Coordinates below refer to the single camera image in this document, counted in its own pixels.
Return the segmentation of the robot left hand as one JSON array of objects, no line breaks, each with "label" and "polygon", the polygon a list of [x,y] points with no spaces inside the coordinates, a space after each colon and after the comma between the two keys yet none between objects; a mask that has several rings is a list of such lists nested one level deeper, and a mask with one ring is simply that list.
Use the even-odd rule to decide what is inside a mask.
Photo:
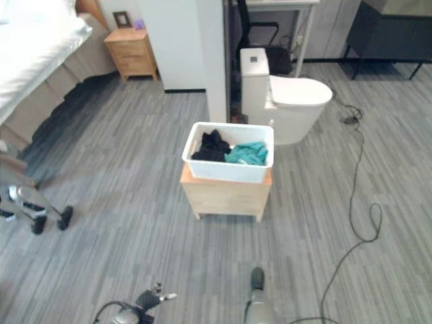
[{"label": "robot left hand", "polygon": [[151,288],[145,290],[136,299],[136,305],[142,310],[147,311],[159,305],[162,302],[177,298],[176,293],[163,293],[162,283],[157,282]]}]

